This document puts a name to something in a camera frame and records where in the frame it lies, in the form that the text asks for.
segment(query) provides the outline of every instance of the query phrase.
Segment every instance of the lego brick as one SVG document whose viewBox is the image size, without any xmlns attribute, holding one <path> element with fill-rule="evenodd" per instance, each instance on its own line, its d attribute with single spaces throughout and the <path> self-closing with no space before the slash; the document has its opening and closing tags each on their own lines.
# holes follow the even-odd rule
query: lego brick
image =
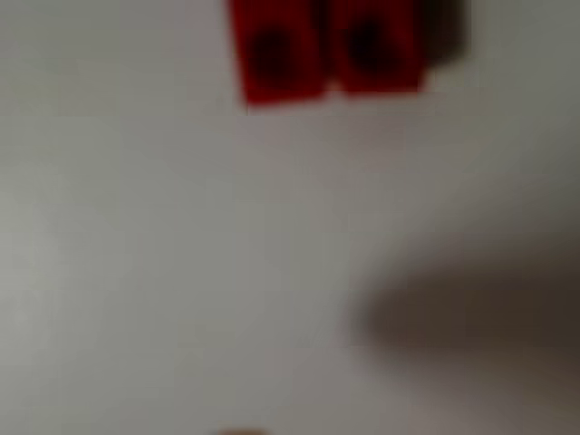
<svg viewBox="0 0 580 435">
<path fill-rule="evenodd" d="M 242 86 L 249 104 L 324 93 L 312 0 L 230 0 Z"/>
<path fill-rule="evenodd" d="M 416 92 L 424 61 L 418 0 L 333 0 L 329 10 L 334 73 L 350 94 Z"/>
</svg>

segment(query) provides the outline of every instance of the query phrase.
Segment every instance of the white surface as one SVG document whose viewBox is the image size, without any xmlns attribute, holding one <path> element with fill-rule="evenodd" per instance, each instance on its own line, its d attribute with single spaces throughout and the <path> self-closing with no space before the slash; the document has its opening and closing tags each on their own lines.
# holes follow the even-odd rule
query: white surface
<svg viewBox="0 0 580 435">
<path fill-rule="evenodd" d="M 248 115 L 220 2 L 4 0 L 0 432 L 574 424 L 379 376 L 344 318 L 370 265 L 572 220 L 579 14 L 478 2 L 472 55 L 420 98 Z"/>
</svg>

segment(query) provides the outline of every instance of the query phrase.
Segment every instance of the red plastic block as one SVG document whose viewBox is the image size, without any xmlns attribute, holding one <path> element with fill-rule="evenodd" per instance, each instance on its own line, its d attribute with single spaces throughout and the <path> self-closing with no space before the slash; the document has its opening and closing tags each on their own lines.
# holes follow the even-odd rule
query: red plastic block
<svg viewBox="0 0 580 435">
<path fill-rule="evenodd" d="M 246 100 L 250 104 L 324 93 L 312 0 L 230 0 Z"/>
<path fill-rule="evenodd" d="M 334 72 L 346 92 L 421 87 L 417 0 L 333 0 L 329 14 Z"/>
</svg>

